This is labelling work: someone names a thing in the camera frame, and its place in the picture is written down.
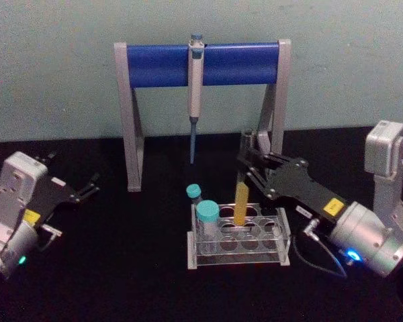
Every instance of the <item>black tabletop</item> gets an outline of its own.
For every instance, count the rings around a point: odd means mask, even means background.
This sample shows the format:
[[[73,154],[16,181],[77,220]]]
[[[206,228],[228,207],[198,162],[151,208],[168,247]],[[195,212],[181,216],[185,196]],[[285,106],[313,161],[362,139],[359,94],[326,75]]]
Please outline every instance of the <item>black tabletop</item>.
[[[369,130],[287,131],[283,153],[307,159],[312,178],[372,208],[373,176],[363,169]],[[196,182],[205,199],[233,202],[238,145],[238,134],[198,136],[190,166],[188,137],[147,138],[142,192],[128,193],[121,139],[0,143],[0,169],[17,150],[56,150],[49,173],[76,189],[101,175],[99,193],[50,220],[62,237],[0,284],[0,321],[403,321],[395,282],[359,264],[346,266],[343,280],[290,250],[291,266],[187,270],[185,187]],[[287,214],[296,233],[301,216]],[[322,252],[306,255],[330,264]]]

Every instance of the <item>green indicator light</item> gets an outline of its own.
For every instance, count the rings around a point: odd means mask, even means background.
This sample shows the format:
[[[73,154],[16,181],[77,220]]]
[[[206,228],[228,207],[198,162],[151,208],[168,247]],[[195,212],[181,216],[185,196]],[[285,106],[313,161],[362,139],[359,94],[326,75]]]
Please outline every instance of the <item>green indicator light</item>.
[[[19,264],[19,265],[22,265],[22,264],[24,264],[24,263],[26,262],[26,260],[27,260],[27,258],[26,258],[25,256],[22,256],[22,257],[19,259],[18,264]]]

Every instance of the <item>test tube rack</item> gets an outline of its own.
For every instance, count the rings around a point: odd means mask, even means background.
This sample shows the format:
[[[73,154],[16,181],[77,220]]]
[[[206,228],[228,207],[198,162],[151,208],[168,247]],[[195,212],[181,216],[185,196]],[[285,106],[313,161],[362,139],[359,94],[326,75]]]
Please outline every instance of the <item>test tube rack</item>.
[[[258,203],[247,205],[245,224],[233,222],[234,204],[219,205],[216,229],[206,235],[191,205],[191,231],[187,232],[188,269],[221,264],[280,263],[289,265],[291,231],[284,208],[262,214]]]

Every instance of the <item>cable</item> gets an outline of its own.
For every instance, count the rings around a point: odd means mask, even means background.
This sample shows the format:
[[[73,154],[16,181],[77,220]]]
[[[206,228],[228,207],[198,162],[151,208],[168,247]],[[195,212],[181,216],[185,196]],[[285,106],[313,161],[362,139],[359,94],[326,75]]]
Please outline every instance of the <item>cable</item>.
[[[347,273],[345,272],[345,270],[343,269],[342,264],[341,264],[341,263],[339,262],[339,260],[336,258],[336,256],[334,256],[334,254],[324,245],[324,243],[322,243],[322,241],[320,241],[319,239],[318,239],[318,240],[315,240],[315,241],[316,241],[316,242],[327,252],[327,254],[330,255],[330,257],[334,260],[334,262],[335,262],[335,264],[337,265],[337,267],[339,267],[339,270],[341,271],[341,274],[339,274],[338,272],[335,272],[334,270],[329,270],[329,269],[327,269],[327,268],[324,268],[324,267],[315,265],[315,264],[309,262],[307,259],[305,259],[305,258],[303,257],[303,255],[301,255],[301,253],[299,252],[299,250],[298,250],[298,248],[297,248],[296,237],[293,236],[293,237],[292,237],[292,243],[293,243],[294,251],[295,251],[296,254],[297,254],[297,257],[298,257],[301,261],[303,261],[304,263],[306,263],[307,265],[309,265],[309,266],[311,266],[311,267],[313,267],[313,268],[316,268],[317,270],[321,270],[321,271],[323,271],[323,272],[325,272],[325,273],[332,274],[332,275],[335,275],[335,276],[338,276],[338,277],[341,277],[341,278],[347,278],[348,275],[347,275]]]

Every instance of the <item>yellow warning label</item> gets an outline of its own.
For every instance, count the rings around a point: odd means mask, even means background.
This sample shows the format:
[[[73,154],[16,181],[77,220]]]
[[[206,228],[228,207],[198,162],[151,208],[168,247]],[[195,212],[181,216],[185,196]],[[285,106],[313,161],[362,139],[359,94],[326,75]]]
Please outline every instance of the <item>yellow warning label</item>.
[[[35,211],[26,209],[24,212],[24,220],[27,221],[31,226],[34,226],[39,218],[40,215]]]
[[[333,198],[324,207],[324,211],[332,216],[335,216],[339,213],[340,210],[342,210],[343,206],[345,206],[345,204],[342,201]]]

